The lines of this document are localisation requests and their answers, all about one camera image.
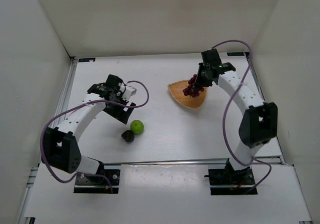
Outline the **dark red fake grapes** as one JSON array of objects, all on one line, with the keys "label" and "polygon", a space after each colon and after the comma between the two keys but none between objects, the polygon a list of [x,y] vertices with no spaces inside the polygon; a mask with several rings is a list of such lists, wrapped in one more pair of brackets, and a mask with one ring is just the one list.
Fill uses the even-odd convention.
[{"label": "dark red fake grapes", "polygon": [[200,95],[200,92],[204,92],[205,88],[200,86],[197,82],[197,74],[194,74],[189,80],[188,85],[183,89],[183,94],[185,96],[190,96],[196,98]]}]

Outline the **green fake fruit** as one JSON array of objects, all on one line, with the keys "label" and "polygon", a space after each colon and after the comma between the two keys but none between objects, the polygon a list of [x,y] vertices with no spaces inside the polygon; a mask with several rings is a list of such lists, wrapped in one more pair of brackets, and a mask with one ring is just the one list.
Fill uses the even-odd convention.
[{"label": "green fake fruit", "polygon": [[140,135],[144,131],[144,124],[140,120],[134,120],[130,124],[130,130],[134,135]]}]

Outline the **dark purple fake fruit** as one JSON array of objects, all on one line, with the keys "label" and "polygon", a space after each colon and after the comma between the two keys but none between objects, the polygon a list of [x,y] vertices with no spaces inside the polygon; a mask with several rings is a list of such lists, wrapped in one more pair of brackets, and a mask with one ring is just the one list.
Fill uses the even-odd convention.
[{"label": "dark purple fake fruit", "polygon": [[121,138],[126,143],[132,143],[134,141],[135,134],[131,130],[126,130],[121,134]]}]

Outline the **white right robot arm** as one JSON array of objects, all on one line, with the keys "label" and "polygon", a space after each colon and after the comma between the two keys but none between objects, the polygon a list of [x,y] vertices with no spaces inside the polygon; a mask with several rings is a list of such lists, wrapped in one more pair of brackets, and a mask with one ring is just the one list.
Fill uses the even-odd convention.
[{"label": "white right robot arm", "polygon": [[231,157],[229,165],[234,171],[250,166],[256,153],[277,135],[278,108],[274,102],[267,103],[256,95],[238,76],[231,63],[223,63],[216,49],[201,53],[195,83],[200,87],[216,84],[229,96],[242,114],[238,133],[240,142]]}]

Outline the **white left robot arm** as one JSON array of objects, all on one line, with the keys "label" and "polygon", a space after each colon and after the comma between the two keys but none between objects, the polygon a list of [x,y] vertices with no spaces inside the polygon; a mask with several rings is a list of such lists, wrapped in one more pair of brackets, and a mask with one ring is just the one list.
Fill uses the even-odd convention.
[{"label": "white left robot arm", "polygon": [[72,110],[55,128],[46,128],[42,139],[43,161],[67,173],[99,174],[103,164],[83,156],[78,141],[100,112],[126,124],[136,106],[129,99],[136,92],[136,88],[115,75],[109,75],[103,83],[93,84],[80,108]]}]

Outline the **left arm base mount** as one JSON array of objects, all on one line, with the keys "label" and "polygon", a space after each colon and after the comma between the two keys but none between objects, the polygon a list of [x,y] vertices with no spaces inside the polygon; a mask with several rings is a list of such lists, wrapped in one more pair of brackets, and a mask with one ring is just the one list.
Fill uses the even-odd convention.
[{"label": "left arm base mount", "polygon": [[120,183],[120,167],[105,166],[99,175],[103,177],[94,177],[81,174],[75,178],[74,193],[83,194],[118,194]]}]

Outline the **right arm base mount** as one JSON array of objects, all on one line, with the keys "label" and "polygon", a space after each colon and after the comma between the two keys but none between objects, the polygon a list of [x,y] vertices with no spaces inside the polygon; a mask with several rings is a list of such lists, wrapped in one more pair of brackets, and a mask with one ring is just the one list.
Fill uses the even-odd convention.
[{"label": "right arm base mount", "polygon": [[229,160],[224,168],[212,168],[204,175],[208,178],[211,195],[257,195],[251,167],[234,170]]}]

